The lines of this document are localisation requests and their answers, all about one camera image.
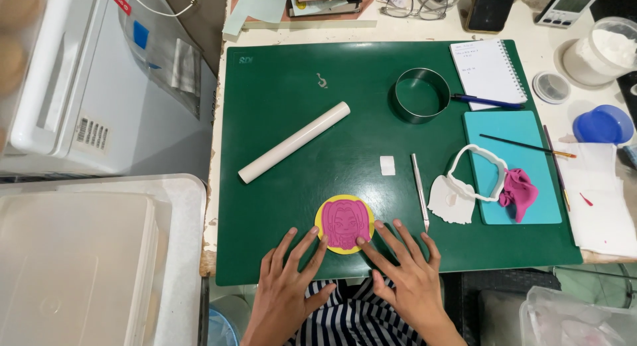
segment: eyeglasses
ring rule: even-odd
[[[387,0],[387,5],[380,8],[380,12],[395,18],[418,16],[423,20],[440,20],[447,17],[448,6],[448,0],[425,0],[414,11],[413,0]]]

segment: blue pen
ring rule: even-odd
[[[504,102],[501,102],[501,101],[493,101],[493,100],[481,99],[481,98],[477,98],[475,96],[469,96],[469,95],[463,95],[463,94],[453,94],[453,95],[451,95],[451,98],[453,98],[454,100],[458,100],[458,101],[462,101],[462,102],[466,102],[466,103],[491,104],[493,106],[499,106],[499,107],[510,108],[510,109],[522,109],[522,108],[524,108],[524,105],[519,104],[519,103],[504,103]]]

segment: spiral notebook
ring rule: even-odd
[[[461,42],[449,48],[466,95],[506,103],[527,101],[502,40]],[[497,107],[481,103],[469,106],[472,111]]]

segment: white table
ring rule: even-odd
[[[382,3],[374,2],[370,8],[380,10]],[[221,157],[221,135],[224,117],[224,92],[226,82],[227,49],[232,46],[263,46],[277,44],[310,44],[316,42],[366,42],[366,41],[453,41],[490,39],[512,39],[517,46],[518,54],[524,66],[524,74],[531,83],[533,77],[540,71],[557,71],[553,63],[556,50],[563,48],[565,43],[585,36],[593,25],[593,17],[586,12],[569,29],[554,29],[533,24],[533,12],[524,3],[515,2],[505,29],[498,35],[467,33],[462,29],[458,7],[447,13],[447,18],[434,22],[427,22],[417,18],[392,18],[378,16],[375,28],[359,29],[252,29],[242,31],[238,37],[229,37],[223,45],[219,66],[219,86],[217,88],[217,107],[215,109],[215,123],[213,129],[212,149],[210,160],[210,179],[208,189],[208,205],[206,208],[206,230],[204,231],[204,252],[202,253],[202,275],[204,270],[213,271],[216,260],[217,244],[217,216],[219,214],[219,171]],[[590,111],[601,104],[612,104],[627,112],[626,104],[619,90],[617,82],[601,90],[585,90],[572,86],[570,99],[561,105],[545,103],[532,93],[537,106],[537,112],[543,124],[546,124],[552,139],[558,139],[572,134],[572,124],[579,114]],[[635,143],[633,136],[630,143]],[[610,257],[590,252],[582,252],[585,262],[624,262],[626,258]]]

